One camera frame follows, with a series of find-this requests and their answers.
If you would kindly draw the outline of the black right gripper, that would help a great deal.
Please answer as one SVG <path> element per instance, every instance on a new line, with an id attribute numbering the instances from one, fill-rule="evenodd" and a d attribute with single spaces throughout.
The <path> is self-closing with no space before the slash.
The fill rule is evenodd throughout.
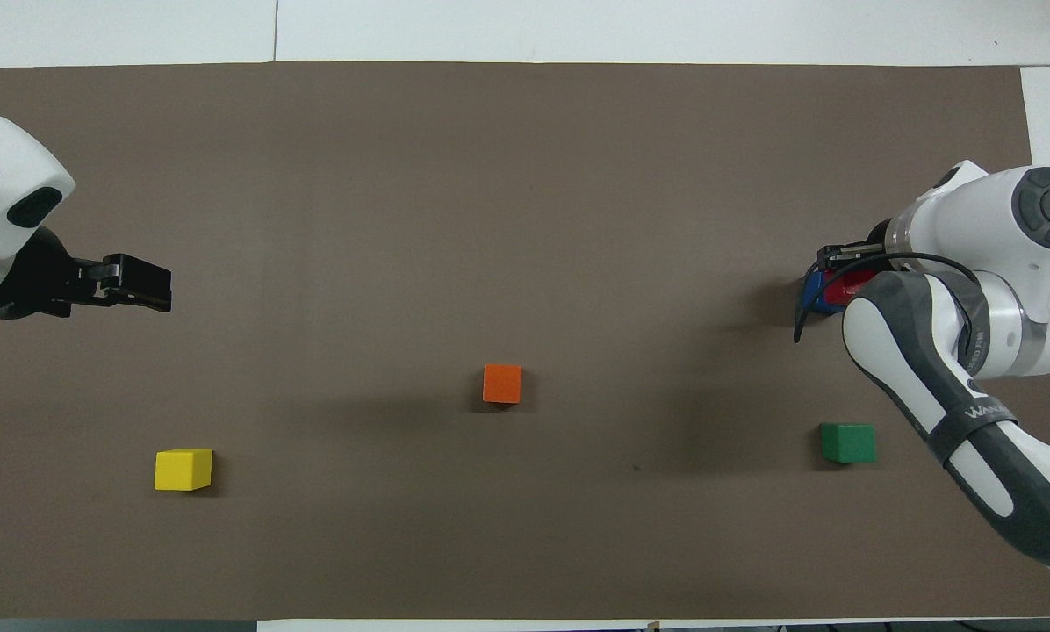
<path id="1" fill-rule="evenodd" d="M 875 225 L 867 234 L 867 243 L 830 244 L 818 249 L 819 268 L 845 268 L 865 257 L 885 255 L 887 251 L 889 220 Z"/>

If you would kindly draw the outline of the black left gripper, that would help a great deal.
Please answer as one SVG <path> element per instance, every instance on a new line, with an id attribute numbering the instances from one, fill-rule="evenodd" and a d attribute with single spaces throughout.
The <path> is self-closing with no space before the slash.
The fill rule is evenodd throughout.
<path id="1" fill-rule="evenodd" d="M 0 320 L 18 320 L 35 313 L 67 319 L 72 306 L 103 306 L 97 296 L 103 279 L 104 298 L 114 306 L 142 306 L 172 311 L 172 273 L 132 255 L 107 255 L 104 262 L 80 259 L 45 227 L 17 252 L 0 283 Z"/>

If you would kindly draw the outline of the red wooden block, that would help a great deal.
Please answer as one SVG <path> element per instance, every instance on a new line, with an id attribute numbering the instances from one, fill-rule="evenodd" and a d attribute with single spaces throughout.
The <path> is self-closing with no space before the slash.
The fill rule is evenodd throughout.
<path id="1" fill-rule="evenodd" d="M 817 303 L 819 311 L 845 311 L 854 297 L 877 275 L 877 269 L 827 269 L 823 273 L 823 282 L 827 285 Z"/>

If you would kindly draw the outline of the blue wooden block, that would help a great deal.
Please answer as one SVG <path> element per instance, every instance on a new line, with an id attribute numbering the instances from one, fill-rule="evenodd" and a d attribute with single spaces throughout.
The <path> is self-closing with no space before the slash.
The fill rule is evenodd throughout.
<path id="1" fill-rule="evenodd" d="M 834 313 L 826 311 L 819 311 L 818 299 L 821 298 L 823 293 L 823 273 L 827 269 L 814 269 L 813 272 L 808 272 L 803 278 L 803 285 L 801 290 L 801 308 L 803 311 L 810 313 L 818 313 L 818 315 L 830 316 Z"/>

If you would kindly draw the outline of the yellow wooden block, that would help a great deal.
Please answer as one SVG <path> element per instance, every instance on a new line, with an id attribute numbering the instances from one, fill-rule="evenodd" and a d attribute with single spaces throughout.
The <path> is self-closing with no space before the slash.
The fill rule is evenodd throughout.
<path id="1" fill-rule="evenodd" d="M 212 485 L 212 449 L 164 449 L 155 455 L 153 489 L 194 492 Z"/>

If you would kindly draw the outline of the green wooden block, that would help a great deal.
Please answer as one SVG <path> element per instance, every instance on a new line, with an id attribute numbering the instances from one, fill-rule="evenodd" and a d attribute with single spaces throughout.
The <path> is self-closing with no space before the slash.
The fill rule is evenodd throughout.
<path id="1" fill-rule="evenodd" d="M 819 427 L 822 456 L 830 463 L 875 463 L 877 433 L 873 425 L 825 423 Z"/>

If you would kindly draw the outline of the orange wooden block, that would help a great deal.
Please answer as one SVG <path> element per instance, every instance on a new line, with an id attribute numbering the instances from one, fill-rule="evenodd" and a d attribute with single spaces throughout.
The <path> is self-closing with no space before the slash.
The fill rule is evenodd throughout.
<path id="1" fill-rule="evenodd" d="M 482 368 L 481 400 L 494 405 L 520 404 L 523 377 L 521 365 L 486 364 Z"/>

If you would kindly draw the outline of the brown paper mat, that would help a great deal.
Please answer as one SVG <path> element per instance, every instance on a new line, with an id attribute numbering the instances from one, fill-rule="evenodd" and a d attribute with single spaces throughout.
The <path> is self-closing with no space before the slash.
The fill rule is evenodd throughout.
<path id="1" fill-rule="evenodd" d="M 791 336 L 823 244 L 1030 163 L 1017 68 L 4 68 L 0 115 L 68 252 L 173 273 L 0 320 L 0 619 L 1050 616 L 839 319 Z"/>

